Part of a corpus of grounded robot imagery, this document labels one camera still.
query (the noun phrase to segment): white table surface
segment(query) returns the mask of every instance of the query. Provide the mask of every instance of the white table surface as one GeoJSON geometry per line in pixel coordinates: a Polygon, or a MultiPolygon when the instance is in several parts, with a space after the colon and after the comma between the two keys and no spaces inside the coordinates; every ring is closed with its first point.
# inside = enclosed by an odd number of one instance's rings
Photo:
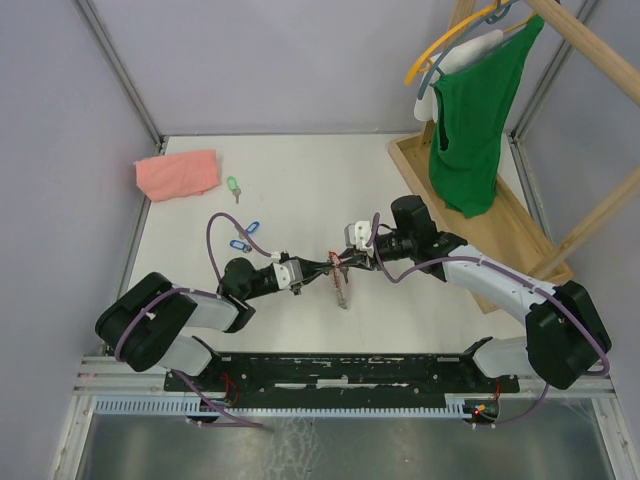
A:
{"type": "MultiPolygon", "coordinates": [[[[400,135],[270,135],[171,137],[166,153],[215,148],[222,184],[201,196],[152,204],[129,286],[158,271],[175,284],[215,291],[217,282],[205,244],[209,217],[228,212],[247,226],[265,250],[287,250],[325,260],[344,249],[348,223],[372,218],[393,225],[389,206],[410,193],[387,153],[400,135]],[[236,177],[240,204],[227,189],[236,177]]],[[[523,201],[509,148],[503,141],[500,172],[523,201]]],[[[213,224],[212,245],[222,270],[234,257],[237,232],[226,219],[213,224]]],[[[247,254],[257,268],[269,259],[247,254]]],[[[388,265],[397,276],[409,261],[388,265]]],[[[221,351],[258,352],[458,352],[485,336],[523,335],[523,327],[503,311],[483,315],[471,294],[415,273],[391,284],[381,272],[351,270],[348,309],[340,309],[328,277],[294,297],[283,291],[251,300],[257,312],[238,333],[185,329],[221,351]]]]}

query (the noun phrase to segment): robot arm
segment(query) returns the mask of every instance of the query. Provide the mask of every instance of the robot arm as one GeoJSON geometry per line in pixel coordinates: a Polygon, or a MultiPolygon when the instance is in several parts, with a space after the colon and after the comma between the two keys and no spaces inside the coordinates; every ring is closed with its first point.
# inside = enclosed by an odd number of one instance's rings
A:
{"type": "MultiPolygon", "coordinates": [[[[466,240],[439,232],[418,196],[395,200],[391,211],[396,228],[388,233],[377,234],[377,225],[368,221],[347,226],[341,267],[384,270],[384,263],[408,258],[423,273],[479,293],[518,319],[526,328],[526,339],[483,339],[475,351],[474,360],[487,377],[537,374],[554,387],[566,389],[598,360],[585,336],[565,321],[550,297],[578,319],[603,351],[611,348],[582,286],[575,282],[555,286],[488,259],[466,240]]],[[[237,332],[255,313],[247,300],[280,290],[299,295],[304,285],[333,267],[330,262],[290,257],[286,252],[261,269],[245,258],[235,258],[226,265],[216,295],[196,299],[190,293],[198,295],[197,291],[187,291],[159,303],[152,312],[153,321],[145,317],[130,332],[122,358],[136,371],[158,364],[199,375],[211,360],[211,352],[195,339],[179,336],[183,326],[237,332]]],[[[150,274],[100,317],[96,333],[115,348],[133,317],[170,288],[162,275],[150,274]]]]}

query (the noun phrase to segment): clothes hanger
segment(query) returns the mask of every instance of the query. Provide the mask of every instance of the clothes hanger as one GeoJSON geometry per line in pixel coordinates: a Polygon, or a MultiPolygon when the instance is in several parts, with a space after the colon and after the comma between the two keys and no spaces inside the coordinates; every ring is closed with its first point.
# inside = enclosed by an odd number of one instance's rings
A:
{"type": "MultiPolygon", "coordinates": [[[[435,52],[435,50],[437,50],[437,48],[440,45],[442,45],[452,35],[454,35],[457,32],[459,32],[462,28],[466,27],[467,25],[469,25],[474,20],[477,20],[477,21],[475,23],[473,23],[472,26],[469,27],[461,35],[461,37],[467,37],[469,32],[471,32],[472,30],[476,29],[478,26],[482,25],[483,23],[487,23],[489,25],[492,25],[492,24],[498,22],[499,20],[502,20],[507,15],[507,13],[509,12],[509,9],[511,8],[511,5],[513,5],[516,1],[519,1],[519,0],[511,0],[511,1],[504,2],[504,3],[503,3],[502,0],[495,0],[488,7],[485,7],[482,10],[480,10],[480,11],[476,12],[475,14],[471,15],[470,17],[467,17],[462,22],[457,24],[455,27],[451,28],[447,33],[445,33],[442,37],[440,37],[433,45],[431,45],[431,47],[429,47],[427,50],[425,50],[425,52],[415,61],[413,66],[407,72],[407,75],[406,75],[405,80],[404,80],[405,85],[409,85],[417,73],[424,73],[424,72],[434,68],[434,62],[433,62],[433,60],[431,60],[431,55],[433,54],[433,52],[435,52]]],[[[529,16],[529,18],[527,18],[524,22],[520,22],[517,25],[513,25],[512,27],[509,27],[506,30],[504,30],[504,33],[507,34],[507,33],[512,32],[513,30],[516,30],[516,29],[518,29],[520,27],[523,27],[524,25],[529,23],[529,21],[534,16],[535,16],[535,12],[532,13],[529,16]]],[[[461,37],[458,37],[456,39],[456,41],[453,42],[453,43],[458,45],[460,43],[460,38],[461,37]]],[[[450,51],[451,51],[451,48],[447,48],[444,52],[442,52],[442,54],[440,55],[440,58],[443,58],[444,56],[446,56],[450,51]]]]}
{"type": "Polygon", "coordinates": [[[440,37],[438,40],[436,40],[436,42],[433,45],[431,45],[427,50],[425,50],[424,53],[422,55],[420,55],[420,57],[411,66],[411,68],[409,69],[409,72],[407,73],[407,76],[404,79],[404,84],[405,85],[409,85],[411,83],[411,81],[413,80],[413,77],[415,77],[417,73],[426,72],[427,69],[429,69],[429,66],[433,65],[433,61],[431,60],[431,55],[433,54],[433,52],[436,51],[436,49],[440,45],[442,45],[445,41],[447,41],[453,35],[455,35],[460,30],[465,28],[467,25],[469,25],[474,20],[477,20],[479,18],[483,18],[486,15],[489,15],[497,7],[499,7],[500,2],[501,2],[501,0],[494,0],[491,5],[485,7],[482,10],[477,11],[473,15],[465,18],[463,21],[461,21],[455,27],[449,29],[449,31],[447,33],[445,33],[442,37],[440,37]],[[424,64],[425,61],[428,62],[428,66],[422,67],[422,65],[424,64]]]}
{"type": "MultiPolygon", "coordinates": [[[[451,50],[453,50],[456,46],[458,46],[460,43],[462,43],[464,41],[464,39],[466,37],[468,37],[469,34],[473,30],[478,28],[483,23],[488,23],[488,24],[492,25],[492,24],[496,23],[497,21],[503,19],[506,16],[506,14],[508,13],[509,9],[511,8],[511,5],[513,5],[514,3],[518,2],[518,1],[519,0],[509,0],[507,2],[500,3],[499,6],[494,10],[495,11],[494,14],[489,14],[489,15],[486,15],[485,17],[483,17],[483,18],[480,18],[480,19],[476,20],[458,38],[456,38],[455,41],[453,41],[451,43],[451,45],[449,45],[440,54],[440,56],[437,58],[437,60],[430,65],[430,68],[427,67],[428,68],[428,72],[425,75],[425,77],[422,79],[422,82],[420,83],[420,88],[418,89],[418,99],[422,100],[422,98],[424,97],[424,94],[427,91],[427,87],[429,86],[429,84],[431,82],[431,78],[433,77],[433,74],[436,71],[438,71],[441,75],[444,75],[442,70],[440,70],[439,66],[442,63],[442,61],[445,59],[445,57],[449,54],[449,52],[451,52],[451,50]]],[[[512,27],[509,27],[508,29],[506,29],[504,31],[504,33],[509,33],[509,32],[511,32],[511,31],[513,31],[513,30],[515,30],[517,28],[520,28],[520,27],[526,25],[527,23],[529,23],[529,21],[534,16],[535,16],[535,13],[530,15],[529,18],[527,18],[524,22],[520,22],[517,25],[513,25],[512,27]]]]}

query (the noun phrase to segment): wooden base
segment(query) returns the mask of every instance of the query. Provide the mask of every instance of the wooden base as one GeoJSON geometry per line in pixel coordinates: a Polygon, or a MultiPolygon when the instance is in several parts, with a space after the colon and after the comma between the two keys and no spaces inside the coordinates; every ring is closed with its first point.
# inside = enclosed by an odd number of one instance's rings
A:
{"type": "MultiPolygon", "coordinates": [[[[467,239],[484,254],[523,273],[531,271],[553,249],[551,242],[500,176],[493,206],[484,215],[465,218],[461,213],[446,208],[429,181],[431,142],[420,145],[420,141],[419,133],[393,140],[389,145],[389,154],[411,191],[425,201],[440,230],[467,239]]],[[[562,284],[572,277],[573,272],[563,262],[544,280],[562,284]]],[[[474,297],[484,313],[497,310],[485,298],[476,294],[474,297]]]]}

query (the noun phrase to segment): green key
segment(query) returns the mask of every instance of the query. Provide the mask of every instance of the green key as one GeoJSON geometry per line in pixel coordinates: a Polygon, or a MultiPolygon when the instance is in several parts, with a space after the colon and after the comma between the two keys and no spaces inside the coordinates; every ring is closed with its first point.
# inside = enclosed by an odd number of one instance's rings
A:
{"type": "Polygon", "coordinates": [[[242,193],[242,190],[240,190],[238,182],[236,182],[236,177],[227,177],[227,186],[229,187],[229,190],[231,190],[231,193],[233,193],[233,196],[236,197],[236,203],[240,203],[240,194],[242,193]]]}
{"type": "Polygon", "coordinates": [[[234,190],[238,190],[238,182],[236,182],[236,177],[227,177],[227,186],[232,192],[234,190]]]}

